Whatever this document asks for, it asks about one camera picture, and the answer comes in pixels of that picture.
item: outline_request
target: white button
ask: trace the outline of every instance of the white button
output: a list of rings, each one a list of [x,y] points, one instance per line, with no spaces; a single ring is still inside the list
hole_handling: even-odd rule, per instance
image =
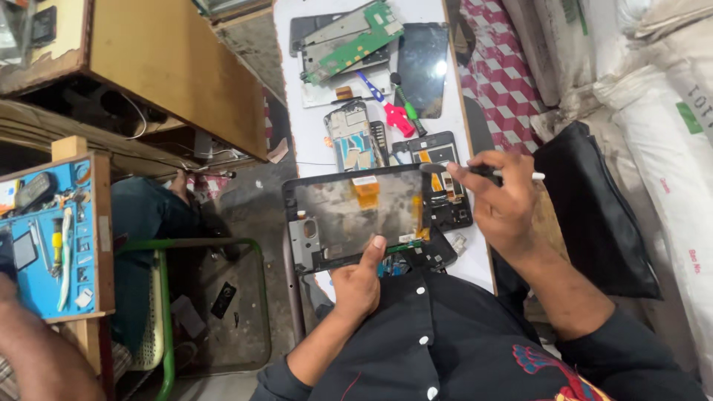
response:
[[[438,389],[435,387],[429,388],[429,392],[427,395],[429,397],[429,401],[434,399],[438,395]]]

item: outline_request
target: white work surface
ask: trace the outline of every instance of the white work surface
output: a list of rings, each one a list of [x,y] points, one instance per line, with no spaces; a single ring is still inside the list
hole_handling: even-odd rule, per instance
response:
[[[299,55],[293,58],[289,54],[289,25],[294,18],[303,16],[316,16],[321,14],[335,14],[352,11],[368,3],[370,0],[274,0],[273,15],[277,29],[277,42],[282,55],[282,73],[287,96],[287,109],[289,122],[294,139],[294,151],[297,159],[297,171],[300,177],[323,176],[337,173],[334,159],[334,150],[324,143],[328,136],[324,127],[324,116],[338,109],[342,105],[318,106],[302,108],[302,90],[299,79],[302,66]],[[441,0],[388,0],[395,17],[405,23],[446,22],[446,10]],[[398,61],[398,40],[389,44],[392,46],[391,64],[392,71],[396,70]],[[446,72],[446,87],[443,93],[443,113],[438,119],[421,120],[424,128],[431,133],[443,131],[453,132],[458,148],[458,157],[464,164],[469,158],[470,146],[468,144],[464,115],[461,108],[460,84],[456,62],[452,52],[448,52],[448,71]],[[394,102],[394,95],[386,96]],[[386,113],[381,105],[374,100],[366,101],[366,112],[371,121],[386,121]],[[397,128],[386,126],[386,138],[389,149],[393,142],[403,141],[404,137]],[[469,191],[468,197],[473,205],[473,194]],[[447,269],[448,274],[475,283],[486,290],[493,292],[493,277],[491,275],[490,261],[486,241],[477,225],[469,228],[446,233],[448,240],[460,233],[467,238],[466,252]],[[318,282],[329,282],[325,278],[316,277]]]

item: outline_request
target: black bag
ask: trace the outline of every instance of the black bag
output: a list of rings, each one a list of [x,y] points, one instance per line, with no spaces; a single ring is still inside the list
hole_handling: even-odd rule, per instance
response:
[[[570,124],[534,156],[574,267],[607,295],[662,299],[639,223],[589,127]]]

